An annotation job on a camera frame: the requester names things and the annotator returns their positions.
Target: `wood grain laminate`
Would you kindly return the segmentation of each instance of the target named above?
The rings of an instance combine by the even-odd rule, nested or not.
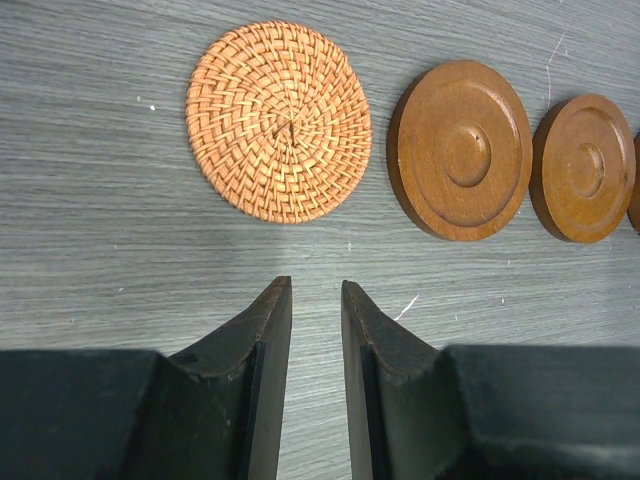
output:
[[[355,192],[299,226],[235,210],[187,139],[189,76],[240,25],[301,23],[348,55],[371,108]],[[531,130],[586,92],[640,130],[635,0],[0,0],[0,348],[174,353],[291,275],[279,478],[349,479],[340,283],[359,282],[435,346],[640,345],[640,238],[561,242],[529,198],[473,244],[425,235],[395,199],[385,138],[420,73],[472,58],[516,90]]]

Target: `small hole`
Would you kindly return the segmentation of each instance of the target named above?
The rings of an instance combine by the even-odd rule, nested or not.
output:
[[[193,353],[177,353],[171,357],[178,365],[189,365],[198,361],[198,356]]]
[[[291,134],[291,146],[295,148],[296,146],[296,135],[293,129],[293,122],[289,123],[289,133]]]

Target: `wooden coaster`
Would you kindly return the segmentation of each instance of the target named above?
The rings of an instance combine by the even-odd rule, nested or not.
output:
[[[186,113],[209,182],[271,222],[337,207],[371,153],[369,106],[345,54],[300,25],[257,23],[214,43],[191,76]]]
[[[631,225],[636,230],[637,233],[640,233],[640,168],[638,165],[640,164],[640,133],[636,137],[635,142],[636,147],[636,183],[633,188],[633,195],[631,196],[631,203],[629,204],[629,220],[631,220]]]
[[[441,238],[474,241],[518,211],[531,175],[527,114],[509,82],[473,61],[416,79],[387,138],[389,177],[406,214]]]
[[[534,137],[531,201],[557,238],[593,243],[620,223],[636,175],[622,112],[600,95],[552,108]]]

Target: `raised center of coaster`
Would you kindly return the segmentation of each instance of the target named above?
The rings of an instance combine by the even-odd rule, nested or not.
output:
[[[491,166],[491,146],[487,135],[475,122],[460,122],[449,130],[440,148],[449,178],[460,187],[475,187]]]
[[[604,159],[600,149],[591,143],[578,146],[569,163],[569,181],[583,198],[593,197],[604,178]]]

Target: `rattan coaster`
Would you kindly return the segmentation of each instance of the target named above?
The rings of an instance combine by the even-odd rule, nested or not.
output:
[[[300,25],[227,33],[200,59],[187,126],[203,174],[240,210],[278,223],[328,213],[355,189],[371,117],[347,57]]]

